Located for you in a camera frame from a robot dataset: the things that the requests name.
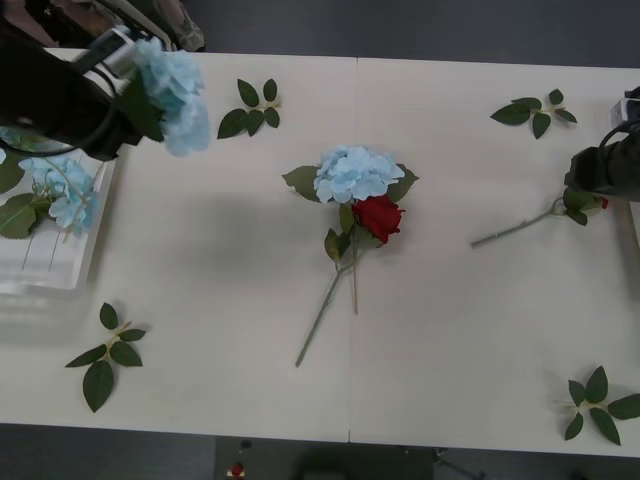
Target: white box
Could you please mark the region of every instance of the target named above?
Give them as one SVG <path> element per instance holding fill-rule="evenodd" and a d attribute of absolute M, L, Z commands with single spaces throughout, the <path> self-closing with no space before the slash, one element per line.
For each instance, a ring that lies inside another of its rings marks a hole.
<path fill-rule="evenodd" d="M 78 150 L 71 154 L 93 176 L 102 162 Z M 44 220 L 31 237 L 10 240 L 0 237 L 0 294 L 63 296 L 78 293 L 85 284 L 100 220 L 109 192 L 115 162 L 100 169 L 94 188 L 98 209 L 88 233 L 76 238 L 55 222 Z M 20 193 L 30 192 L 32 177 L 26 173 L 20 183 L 0 195 L 0 204 Z"/>

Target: blue hydrangea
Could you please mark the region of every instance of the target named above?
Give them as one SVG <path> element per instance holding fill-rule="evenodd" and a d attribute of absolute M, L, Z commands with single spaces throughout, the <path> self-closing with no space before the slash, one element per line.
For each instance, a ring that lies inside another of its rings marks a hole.
<path fill-rule="evenodd" d="M 71 192 L 69 196 L 64 195 L 53 202 L 49 215 L 56 219 L 60 228 L 69 228 L 76 237 L 81 237 L 89 231 L 97 208 L 98 196 L 95 192 L 83 197 Z"/>
<path fill-rule="evenodd" d="M 378 154 L 361 146 L 341 145 L 322 156 L 313 186 L 318 199 L 340 203 L 366 200 L 387 193 L 389 185 L 404 177 L 390 154 Z"/>
<path fill-rule="evenodd" d="M 77 237 L 89 231 L 98 206 L 93 179 L 72 158 L 61 155 L 27 158 L 20 167 L 33 177 L 35 193 L 55 198 L 49 208 L 56 224 L 70 229 Z"/>
<path fill-rule="evenodd" d="M 52 195 L 68 194 L 69 185 L 66 179 L 73 184 L 76 191 L 87 193 L 91 188 L 91 177 L 85 173 L 78 162 L 66 155 L 46 159 L 27 158 L 19 165 L 33 177 L 37 193 L 48 189 Z"/>
<path fill-rule="evenodd" d="M 200 97 L 198 65 L 184 51 L 165 52 L 160 40 L 138 41 L 139 67 L 151 102 L 164 111 L 160 124 L 167 150 L 185 156 L 210 142 L 209 117 Z"/>

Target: dark floor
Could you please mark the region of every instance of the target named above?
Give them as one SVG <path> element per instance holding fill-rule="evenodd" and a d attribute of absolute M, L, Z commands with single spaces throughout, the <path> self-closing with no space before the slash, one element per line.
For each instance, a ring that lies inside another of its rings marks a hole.
<path fill-rule="evenodd" d="M 638 0 L 185 2 L 209 52 L 640 67 Z M 237 459 L 238 445 L 229 438 L 4 425 L 0 480 L 213 480 L 214 471 L 224 472 Z M 254 469 L 247 479 L 287 480 L 261 473 L 284 468 L 278 459 L 290 461 L 308 447 L 290 445 L 256 441 L 251 453 L 241 454 Z M 397 450 L 386 452 L 397 461 Z M 412 480 L 429 478 L 427 467 L 421 476 L 425 455 L 411 453 L 404 463 L 420 469 Z M 640 478 L 640 459 L 471 450 L 446 455 L 484 471 L 487 480 L 569 480 L 576 470 L 589 480 Z M 462 478 L 442 467 L 435 471 L 436 480 Z"/>
<path fill-rule="evenodd" d="M 489 450 L 449 450 L 443 458 L 477 480 L 577 480 L 575 472 L 587 480 L 640 478 L 640 459 Z M 247 480 L 302 480 L 304 465 L 327 464 L 345 467 L 350 480 L 465 480 L 432 467 L 432 459 L 427 448 L 260 439 L 247 448 L 231 437 L 0 426 L 0 480 L 223 480 L 238 461 Z"/>
<path fill-rule="evenodd" d="M 640 66 L 637 0 L 185 2 L 209 52 Z"/>

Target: red object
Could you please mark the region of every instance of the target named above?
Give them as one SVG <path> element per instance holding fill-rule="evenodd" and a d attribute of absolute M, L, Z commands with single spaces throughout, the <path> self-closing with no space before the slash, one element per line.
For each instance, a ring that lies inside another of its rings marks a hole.
<path fill-rule="evenodd" d="M 398 225 L 400 225 L 404 210 L 400 210 L 389 199 L 389 195 L 358 200 L 355 205 L 351 206 L 351 209 L 360 219 L 360 223 L 382 243 L 387 243 L 389 235 L 400 231 Z"/>
<path fill-rule="evenodd" d="M 240 478 L 240 475 L 242 475 L 242 472 L 244 472 L 244 467 L 242 466 L 241 463 L 236 463 L 231 468 L 231 475 L 233 475 L 234 478 Z"/>

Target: rose stem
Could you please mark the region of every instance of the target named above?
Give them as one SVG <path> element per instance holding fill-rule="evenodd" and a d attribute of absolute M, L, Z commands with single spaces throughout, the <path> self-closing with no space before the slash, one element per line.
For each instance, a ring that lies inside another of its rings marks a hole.
<path fill-rule="evenodd" d="M 353 311 L 358 314 L 358 283 L 356 281 L 356 260 L 358 259 L 358 240 L 357 233 L 354 229 L 353 233 Z"/>
<path fill-rule="evenodd" d="M 313 336 L 316 334 L 316 330 L 320 326 L 320 320 L 322 320 L 322 316 L 324 315 L 324 311 L 327 309 L 327 307 L 331 303 L 331 297 L 333 297 L 333 293 L 335 292 L 336 287 L 338 286 L 338 281 L 342 277 L 342 274 L 344 272 L 346 272 L 347 270 L 349 270 L 350 268 L 351 268 L 351 265 L 347 265 L 347 266 L 344 266 L 344 267 L 340 268 L 336 272 L 336 277 L 333 279 L 333 283 L 331 284 L 331 288 L 329 289 L 329 293 L 327 293 L 327 296 L 324 297 L 324 302 L 322 302 L 322 306 L 320 307 L 320 311 L 318 312 L 318 316 L 316 317 L 316 321 L 313 322 L 313 327 L 311 327 L 311 332 L 309 332 L 309 336 L 307 337 L 307 340 L 304 342 L 304 346 L 302 347 L 302 350 L 300 351 L 300 355 L 298 355 L 298 359 L 296 360 L 296 368 L 299 367 L 300 364 L 302 363 L 302 360 L 304 360 L 304 356 L 307 353 L 307 349 L 309 348 L 309 344 L 311 343 L 311 340 L 313 340 Z"/>
<path fill-rule="evenodd" d="M 551 208 L 549 210 L 547 210 L 544 213 L 541 213 L 540 215 L 538 215 L 536 218 L 532 219 L 532 220 L 528 220 L 528 221 L 524 221 L 522 222 L 520 225 L 517 225 L 515 227 L 511 227 L 508 228 L 506 230 L 502 230 L 500 232 L 494 233 L 493 235 L 489 235 L 488 237 L 484 237 L 481 238 L 479 240 L 475 240 L 473 242 L 471 242 L 471 248 L 478 248 L 481 247 L 482 245 L 489 243 L 489 242 L 493 242 L 494 240 L 497 240 L 498 238 L 502 238 L 502 237 L 506 237 L 507 235 L 511 235 L 512 233 L 517 232 L 518 230 L 522 230 L 523 228 L 527 228 L 531 225 L 533 225 L 534 223 L 538 223 L 540 220 L 547 218 L 549 215 L 553 215 L 555 214 L 556 211 L 556 206 L 558 204 L 558 202 L 562 200 L 562 198 L 557 198 L 554 202 L 553 205 L 551 205 Z"/>

